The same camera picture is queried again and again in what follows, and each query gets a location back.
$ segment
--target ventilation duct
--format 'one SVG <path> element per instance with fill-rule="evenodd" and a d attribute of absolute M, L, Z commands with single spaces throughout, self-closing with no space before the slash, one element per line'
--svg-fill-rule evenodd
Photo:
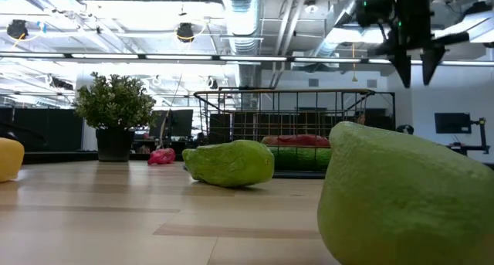
<path fill-rule="evenodd" d="M 339 10 L 331 8 L 329 15 L 327 16 L 327 36 L 318 45 L 318 47 L 309 53 L 308 56 L 314 57 L 330 57 L 334 51 L 340 45 L 338 38 L 335 38 L 333 28 L 335 26 L 343 25 L 351 21 L 357 8 L 357 0 L 346 0 L 343 7 Z M 308 66 L 297 67 L 296 70 L 303 70 L 306 72 L 316 72 L 317 70 L 326 70 L 325 64 L 310 64 Z"/>
<path fill-rule="evenodd" d="M 223 0 L 226 9 L 227 30 L 233 36 L 253 36 L 259 28 L 260 0 Z M 230 47 L 235 55 L 253 56 L 259 52 L 259 40 L 257 39 L 230 39 Z M 239 65 L 239 86 L 248 88 L 261 87 L 261 66 Z M 257 107 L 259 97 L 244 95 L 243 109 Z"/>

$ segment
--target red object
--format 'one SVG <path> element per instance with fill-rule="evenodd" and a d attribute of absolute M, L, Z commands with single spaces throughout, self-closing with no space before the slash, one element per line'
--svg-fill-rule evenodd
<path fill-rule="evenodd" d="M 316 136 L 313 134 L 298 134 L 298 135 L 283 135 L 264 137 L 261 141 L 267 145 L 282 145 L 282 146 L 319 146 L 329 147 L 330 141 L 327 138 Z"/>
<path fill-rule="evenodd" d="M 152 151 L 147 164 L 166 165 L 171 164 L 173 161 L 175 161 L 175 151 L 172 148 L 166 148 Z"/>

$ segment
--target plant pot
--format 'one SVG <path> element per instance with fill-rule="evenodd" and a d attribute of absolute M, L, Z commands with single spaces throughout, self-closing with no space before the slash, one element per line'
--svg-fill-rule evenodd
<path fill-rule="evenodd" d="M 121 129 L 97 129 L 100 161 L 129 161 L 134 132 Z"/>

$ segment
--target yellow object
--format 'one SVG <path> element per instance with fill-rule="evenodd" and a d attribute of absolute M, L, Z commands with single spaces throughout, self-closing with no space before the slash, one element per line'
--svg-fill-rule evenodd
<path fill-rule="evenodd" d="M 18 141 L 0 138 L 0 182 L 17 178 L 24 159 L 24 146 Z"/>

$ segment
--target green fruit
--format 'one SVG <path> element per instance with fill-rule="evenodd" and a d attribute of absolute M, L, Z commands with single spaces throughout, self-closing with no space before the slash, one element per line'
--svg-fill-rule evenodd
<path fill-rule="evenodd" d="M 182 152 L 194 180 L 221 187 L 267 182 L 274 172 L 274 156 L 256 141 L 233 141 Z"/>
<path fill-rule="evenodd" d="M 494 263 L 494 172 L 444 146 L 349 122 L 333 149 L 318 209 L 343 265 Z"/>

